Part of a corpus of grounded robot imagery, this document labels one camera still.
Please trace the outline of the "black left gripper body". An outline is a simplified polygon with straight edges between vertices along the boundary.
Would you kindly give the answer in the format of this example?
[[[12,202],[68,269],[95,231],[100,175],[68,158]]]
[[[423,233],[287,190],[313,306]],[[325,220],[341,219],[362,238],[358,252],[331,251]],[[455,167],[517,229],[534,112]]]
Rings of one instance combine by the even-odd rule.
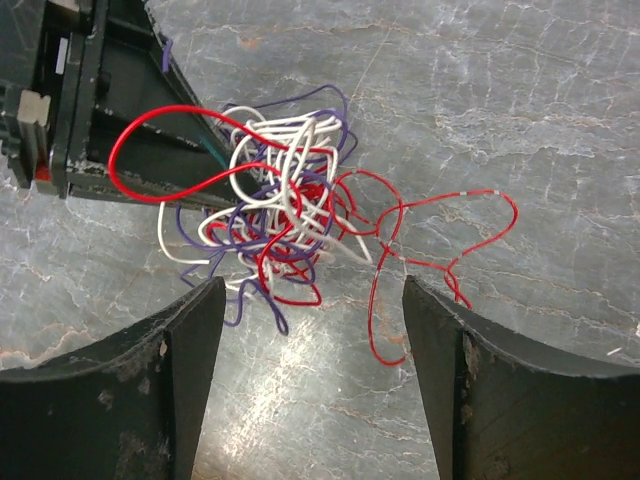
[[[87,158],[108,4],[1,4],[1,153],[17,184],[67,198],[105,198]]]

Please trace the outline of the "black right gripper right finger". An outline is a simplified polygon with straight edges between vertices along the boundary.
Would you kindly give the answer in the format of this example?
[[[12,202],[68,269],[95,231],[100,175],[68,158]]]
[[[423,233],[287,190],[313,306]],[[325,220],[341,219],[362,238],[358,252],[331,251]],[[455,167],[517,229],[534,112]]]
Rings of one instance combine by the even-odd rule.
[[[443,479],[635,479],[639,371],[538,342],[408,277],[408,339]]]

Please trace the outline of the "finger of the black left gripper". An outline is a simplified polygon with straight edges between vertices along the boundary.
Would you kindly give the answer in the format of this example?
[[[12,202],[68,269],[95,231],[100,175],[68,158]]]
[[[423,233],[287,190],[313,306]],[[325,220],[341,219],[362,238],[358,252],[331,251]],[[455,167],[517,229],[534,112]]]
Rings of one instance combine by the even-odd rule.
[[[169,51],[169,39],[145,1],[84,1],[90,30],[72,57],[79,69],[67,147],[67,192],[125,202],[108,175],[118,137],[134,121],[117,159],[123,184],[149,196],[184,191],[230,166],[232,148],[222,123],[203,114],[166,112],[199,107],[198,97]]]

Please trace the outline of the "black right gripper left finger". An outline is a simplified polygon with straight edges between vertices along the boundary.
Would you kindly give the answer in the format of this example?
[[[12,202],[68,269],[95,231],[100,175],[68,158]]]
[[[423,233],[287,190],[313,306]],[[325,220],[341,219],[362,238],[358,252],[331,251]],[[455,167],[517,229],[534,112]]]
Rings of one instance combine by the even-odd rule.
[[[2,371],[2,478],[190,478],[225,306],[216,277],[100,341]]]

